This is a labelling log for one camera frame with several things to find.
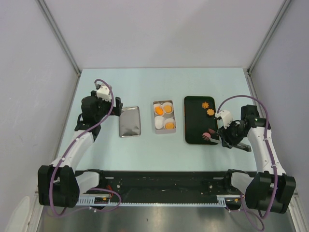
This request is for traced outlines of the metal tongs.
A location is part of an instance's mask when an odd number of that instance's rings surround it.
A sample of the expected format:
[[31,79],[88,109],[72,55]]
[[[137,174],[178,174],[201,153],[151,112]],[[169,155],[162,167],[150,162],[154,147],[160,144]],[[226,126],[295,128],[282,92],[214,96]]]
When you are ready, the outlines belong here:
[[222,141],[219,133],[213,129],[208,129],[208,133],[212,136],[212,135],[217,135],[218,136],[218,139],[214,139],[214,138],[210,138],[210,140],[208,140],[209,142],[212,142],[212,143],[216,143],[216,144],[221,144],[223,147],[227,147],[229,149],[235,147],[237,149],[240,149],[240,150],[244,150],[246,152],[251,152],[252,149],[251,149],[251,146],[250,145],[246,145],[244,143],[239,143],[238,145],[229,145],[227,142],[225,141]]

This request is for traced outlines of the silver tin lid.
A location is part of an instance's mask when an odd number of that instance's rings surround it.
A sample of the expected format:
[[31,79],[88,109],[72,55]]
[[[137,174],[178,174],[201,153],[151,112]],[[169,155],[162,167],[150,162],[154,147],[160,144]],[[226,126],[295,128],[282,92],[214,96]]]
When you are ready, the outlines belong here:
[[120,138],[141,135],[140,109],[138,106],[125,107],[119,116]]

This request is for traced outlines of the pink round cookie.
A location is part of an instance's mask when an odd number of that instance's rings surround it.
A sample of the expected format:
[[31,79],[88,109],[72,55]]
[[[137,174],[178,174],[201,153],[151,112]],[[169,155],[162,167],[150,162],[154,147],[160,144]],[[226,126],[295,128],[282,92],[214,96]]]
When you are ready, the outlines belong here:
[[205,133],[203,133],[202,134],[202,138],[204,139],[204,140],[210,140],[210,138],[211,138],[211,135],[208,133],[208,132],[205,132]]

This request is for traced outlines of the brown flower cookie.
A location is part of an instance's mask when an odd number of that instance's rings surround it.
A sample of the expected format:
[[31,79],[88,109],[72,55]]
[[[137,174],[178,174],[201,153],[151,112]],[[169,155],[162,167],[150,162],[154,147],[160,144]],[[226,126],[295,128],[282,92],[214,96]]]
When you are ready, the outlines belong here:
[[208,115],[208,116],[214,116],[214,115],[215,115],[215,111],[214,111],[213,109],[210,109],[210,108],[209,108],[209,109],[207,110],[207,115]]

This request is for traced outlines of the orange pineapple cookie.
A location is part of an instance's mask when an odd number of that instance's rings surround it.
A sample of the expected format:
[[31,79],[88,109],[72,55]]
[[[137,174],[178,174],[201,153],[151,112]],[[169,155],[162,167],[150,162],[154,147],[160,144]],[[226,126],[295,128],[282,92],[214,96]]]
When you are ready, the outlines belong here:
[[158,106],[158,107],[155,108],[155,113],[157,115],[162,116],[164,114],[164,110],[163,110],[163,108],[161,106]]

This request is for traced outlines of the round orange cookie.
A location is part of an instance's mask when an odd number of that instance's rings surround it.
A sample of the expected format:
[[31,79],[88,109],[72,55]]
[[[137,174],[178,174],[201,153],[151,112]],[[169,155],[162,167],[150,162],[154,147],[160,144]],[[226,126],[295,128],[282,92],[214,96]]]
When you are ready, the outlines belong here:
[[164,110],[165,110],[166,114],[170,114],[170,113],[172,113],[173,108],[170,105],[165,105]]
[[168,122],[165,124],[165,129],[167,130],[171,130],[171,129],[174,129],[175,128],[175,125],[173,122]]

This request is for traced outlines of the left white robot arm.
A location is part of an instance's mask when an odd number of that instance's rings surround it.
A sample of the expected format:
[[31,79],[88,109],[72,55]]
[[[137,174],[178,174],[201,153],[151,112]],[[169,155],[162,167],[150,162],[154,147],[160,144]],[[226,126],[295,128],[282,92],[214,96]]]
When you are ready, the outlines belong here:
[[38,196],[41,205],[73,208],[79,196],[90,189],[102,193],[107,182],[96,171],[75,172],[83,155],[95,142],[102,121],[108,116],[120,116],[123,103],[119,97],[104,101],[96,95],[82,99],[72,141],[61,157],[38,170]]

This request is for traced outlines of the brown star cookie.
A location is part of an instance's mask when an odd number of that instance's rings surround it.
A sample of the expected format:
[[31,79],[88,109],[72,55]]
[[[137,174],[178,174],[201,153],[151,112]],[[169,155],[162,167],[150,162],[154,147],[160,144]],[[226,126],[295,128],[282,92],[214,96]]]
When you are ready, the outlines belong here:
[[202,108],[203,108],[203,109],[208,109],[209,106],[210,106],[210,105],[209,105],[207,102],[203,102],[203,103],[202,103]]

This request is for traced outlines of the white paper cup back-left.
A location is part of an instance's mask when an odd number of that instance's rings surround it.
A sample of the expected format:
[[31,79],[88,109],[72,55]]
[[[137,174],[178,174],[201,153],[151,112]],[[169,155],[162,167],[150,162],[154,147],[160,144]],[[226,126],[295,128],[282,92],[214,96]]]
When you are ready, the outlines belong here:
[[157,116],[163,116],[165,114],[165,111],[161,104],[159,103],[154,104],[154,113]]

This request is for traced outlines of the white paper cup back-right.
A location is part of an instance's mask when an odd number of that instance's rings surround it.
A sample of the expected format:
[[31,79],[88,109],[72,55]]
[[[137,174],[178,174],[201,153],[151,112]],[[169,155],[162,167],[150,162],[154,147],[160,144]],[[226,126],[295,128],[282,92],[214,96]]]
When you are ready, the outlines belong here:
[[173,104],[171,102],[163,103],[162,108],[164,110],[164,113],[167,115],[171,115],[173,113]]

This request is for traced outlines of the lavender cookie tin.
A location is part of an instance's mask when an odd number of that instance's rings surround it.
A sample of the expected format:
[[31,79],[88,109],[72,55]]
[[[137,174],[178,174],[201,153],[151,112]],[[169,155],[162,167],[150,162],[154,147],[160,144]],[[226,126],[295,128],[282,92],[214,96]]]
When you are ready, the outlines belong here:
[[[165,103],[165,102],[171,102],[171,103],[173,104],[173,101],[172,101],[172,100],[154,101],[154,102],[153,102],[154,121],[155,121],[155,117],[157,116],[157,115],[155,115],[155,113],[154,113],[154,104],[159,103],[159,104],[162,105],[162,104]],[[164,117],[165,120],[166,120],[167,118],[173,118],[173,119],[175,120],[174,107],[173,107],[173,113],[172,113],[171,115],[164,114],[163,117]],[[166,129],[164,129],[164,127],[163,127],[162,129],[160,129],[160,130],[157,130],[157,129],[155,128],[155,133],[156,133],[156,134],[170,134],[170,133],[175,133],[175,132],[176,132],[176,129],[177,129],[177,124],[176,124],[176,128],[173,129],[173,130],[166,130]]]

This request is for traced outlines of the white paper cup front-right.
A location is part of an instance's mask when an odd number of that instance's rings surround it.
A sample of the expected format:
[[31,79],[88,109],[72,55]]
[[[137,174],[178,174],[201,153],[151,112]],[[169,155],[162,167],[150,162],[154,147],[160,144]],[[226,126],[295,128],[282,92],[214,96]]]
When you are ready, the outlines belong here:
[[173,130],[176,128],[176,123],[173,118],[167,118],[164,122],[164,129]]

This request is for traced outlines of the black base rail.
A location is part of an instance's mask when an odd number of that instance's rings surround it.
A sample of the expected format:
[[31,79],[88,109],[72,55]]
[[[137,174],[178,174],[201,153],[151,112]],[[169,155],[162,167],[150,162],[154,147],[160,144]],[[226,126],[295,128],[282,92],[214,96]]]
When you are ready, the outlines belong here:
[[102,171],[99,185],[81,194],[105,197],[95,203],[205,203],[217,195],[240,195],[228,171],[146,172]]

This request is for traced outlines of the left aluminium frame post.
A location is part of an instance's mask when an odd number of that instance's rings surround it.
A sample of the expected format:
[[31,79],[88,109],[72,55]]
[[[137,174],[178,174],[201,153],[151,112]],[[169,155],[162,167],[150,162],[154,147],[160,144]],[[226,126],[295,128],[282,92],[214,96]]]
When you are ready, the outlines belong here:
[[68,59],[70,65],[72,66],[72,68],[74,69],[75,73],[77,74],[77,76],[79,77],[81,74],[81,69],[79,68],[51,10],[49,9],[46,1],[44,0],[36,0],[36,3],[38,5],[38,7],[40,8],[47,24],[49,25],[51,31],[53,32],[56,40],[58,41],[64,55],[66,56],[66,58]]

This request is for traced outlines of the aluminium frame post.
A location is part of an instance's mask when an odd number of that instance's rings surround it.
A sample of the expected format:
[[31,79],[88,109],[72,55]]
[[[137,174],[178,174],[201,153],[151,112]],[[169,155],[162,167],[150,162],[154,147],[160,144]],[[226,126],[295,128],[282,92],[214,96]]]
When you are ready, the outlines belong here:
[[77,74],[77,76],[79,77],[81,74],[81,69],[79,68],[51,10],[49,9],[46,1],[44,0],[36,0],[36,3],[38,5],[38,7],[40,8],[47,24],[49,25],[51,31],[53,32],[56,40],[58,41],[64,55],[66,56],[66,58],[68,59],[70,65],[72,66],[72,68],[74,69],[75,73]]
[[279,27],[283,17],[285,16],[286,12],[288,11],[291,3],[293,0],[284,0],[282,5],[279,8],[279,11],[276,13],[274,20],[272,21],[269,29],[266,32],[265,37],[262,40],[257,52],[255,53],[250,65],[247,68],[248,74],[251,74],[256,67],[257,63],[259,62],[260,58],[262,57],[264,51],[266,50],[269,42],[271,41],[272,37],[274,36],[277,28]]

